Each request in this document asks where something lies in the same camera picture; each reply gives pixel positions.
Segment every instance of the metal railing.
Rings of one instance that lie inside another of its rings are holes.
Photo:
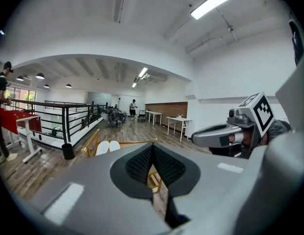
[[[52,101],[53,103],[40,103],[40,102],[24,101],[24,100],[17,100],[17,99],[12,99],[11,101],[16,102],[16,103],[24,103],[24,104],[31,105],[31,109],[24,109],[24,108],[14,106],[14,108],[17,108],[18,110],[21,110],[21,111],[25,111],[25,112],[33,113],[33,114],[41,113],[41,114],[61,117],[62,121],[57,122],[57,121],[42,119],[42,116],[41,116],[41,128],[50,130],[51,133],[49,134],[49,133],[33,131],[33,135],[35,135],[35,133],[38,133],[40,135],[44,135],[44,136],[48,136],[48,137],[52,137],[52,138],[56,138],[56,139],[63,139],[64,143],[67,143],[67,140],[68,140],[68,142],[71,142],[72,135],[81,131],[85,127],[89,127],[90,124],[92,124],[93,122],[98,120],[101,117],[101,112],[104,109],[107,109],[107,107],[108,107],[108,103],[106,103],[106,105],[94,105],[94,104],[77,104],[77,103],[56,104],[55,103],[56,101]],[[59,109],[59,110],[61,110],[62,113],[56,114],[56,113],[37,111],[35,109],[35,106],[44,106],[44,108],[52,108],[54,110]],[[76,112],[74,112],[74,113],[69,113],[69,111],[71,111],[72,108],[79,108],[81,110],[78,110],[78,111],[76,110]],[[78,118],[69,120],[69,117],[71,117],[71,116],[73,117],[74,115],[76,115],[78,113],[86,113],[86,114],[82,117],[78,117]],[[82,119],[82,120],[79,123],[75,124],[74,126],[70,127],[71,122],[74,122],[79,119]],[[60,128],[60,130],[58,130],[58,129],[56,129],[56,127],[49,128],[46,126],[42,126],[42,122],[59,124],[61,126],[61,128]],[[73,133],[71,133],[71,130],[79,125],[81,125],[81,127],[76,129]],[[62,133],[63,136],[58,137],[57,132]]]
[[[84,104],[84,103],[70,103],[70,102],[60,102],[60,101],[49,101],[49,100],[45,100],[45,103],[48,103],[48,104],[76,104],[76,105],[86,105],[86,104]],[[53,110],[55,110],[55,107],[53,106],[53,107],[51,107],[51,106],[45,106],[45,109],[53,109]],[[76,107],[76,108],[72,108],[72,109],[69,109],[70,111],[79,111],[81,108],[78,108],[78,107]]]

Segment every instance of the person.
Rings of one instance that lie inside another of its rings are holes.
[[[6,77],[10,72],[13,72],[11,63],[6,62],[4,64],[2,72],[0,73],[0,105],[2,103],[10,105],[10,101],[7,98],[4,98],[4,92],[7,86]],[[7,161],[11,161],[17,158],[18,156],[17,153],[9,153],[8,149],[6,148],[6,144],[3,138],[3,133],[1,130],[1,124],[0,124],[0,147],[1,147],[1,151],[3,152],[3,155],[0,152],[0,163],[5,161],[5,159],[7,159]]]
[[[130,108],[131,120],[133,120],[133,118],[136,115],[136,108],[137,108],[135,99],[132,100],[132,103],[129,105],[129,108]]]
[[[274,139],[276,136],[291,131],[291,126],[288,122],[283,120],[275,119],[272,124],[270,125],[268,131],[262,138],[262,141],[259,146],[261,145],[268,145],[268,143]],[[250,146],[252,141],[252,134],[253,130],[244,130],[243,131],[243,140],[242,143],[245,146]],[[229,142],[233,143],[235,140],[234,135],[229,135]]]

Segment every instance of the white ceiling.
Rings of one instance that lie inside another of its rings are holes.
[[[229,45],[234,37],[227,31],[227,23],[234,26],[240,40],[272,28],[282,27],[287,22],[288,11],[278,0],[229,0],[199,20],[190,12],[205,0],[24,0],[16,9],[6,33],[22,32],[29,37],[35,31],[47,27],[48,22],[63,17],[104,17],[121,24],[137,24],[160,34],[173,45],[185,48],[186,53],[196,58],[214,48]],[[212,40],[202,47],[202,42]],[[47,78],[78,75],[117,79],[133,82],[141,67],[119,64],[108,60],[66,59],[35,63],[18,68],[16,74],[34,75],[43,72]]]

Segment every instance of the wooden floor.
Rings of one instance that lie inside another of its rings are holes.
[[[131,121],[128,118],[119,127],[108,127],[108,124],[102,121],[96,128],[100,130],[100,141],[116,140],[118,142],[132,142],[157,139],[159,143],[168,143],[173,146],[186,148],[187,150],[193,149],[210,153],[207,148],[198,147],[192,142],[187,141],[185,137],[180,142],[180,134],[173,134],[173,130],[169,130],[169,136],[167,136],[167,127],[160,126],[159,124],[153,126],[152,123]],[[29,151],[20,148],[20,146],[12,148],[10,152],[17,152],[19,154],[18,158],[0,164],[0,173],[7,187],[22,199],[30,200],[42,185],[57,177],[62,170],[65,170],[74,163],[78,163],[82,159],[89,159],[81,152],[81,149],[92,134],[93,131],[84,137],[74,148],[75,158],[70,161],[64,159],[62,151],[46,147],[43,149],[41,156],[35,156],[28,164],[24,164],[22,160],[29,154]],[[165,214],[166,200],[167,188],[162,184],[160,192],[154,194],[154,208],[161,217],[164,217]]]

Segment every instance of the white table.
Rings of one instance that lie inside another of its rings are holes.
[[[153,115],[153,125],[155,123],[155,115],[161,115],[160,125],[162,124],[162,113],[160,113],[160,112],[151,112],[151,111],[145,111],[145,112],[147,112],[149,114],[148,115],[148,122],[150,122],[151,114]]]
[[[181,122],[181,135],[180,135],[180,142],[182,140],[182,133],[183,133],[183,129],[189,128],[190,125],[190,121],[192,121],[191,119],[188,118],[183,118],[183,117],[167,117],[168,118],[168,131],[167,131],[167,135],[169,135],[169,125],[171,123],[174,123],[174,127],[173,127],[173,133],[175,134],[175,130],[176,130],[176,121]]]
[[[42,150],[41,147],[38,147],[36,150],[34,150],[33,145],[32,145],[32,140],[31,140],[31,135],[32,135],[32,131],[30,131],[30,127],[29,127],[29,120],[33,119],[33,118],[39,118],[40,116],[33,116],[33,117],[27,117],[27,118],[21,118],[16,120],[16,122],[20,122],[20,121],[24,121],[25,122],[25,134],[26,134],[26,140],[29,146],[29,150],[30,150],[30,155],[27,156],[23,162],[26,164],[28,163],[28,160],[30,160],[35,154],[37,154],[39,151]]]

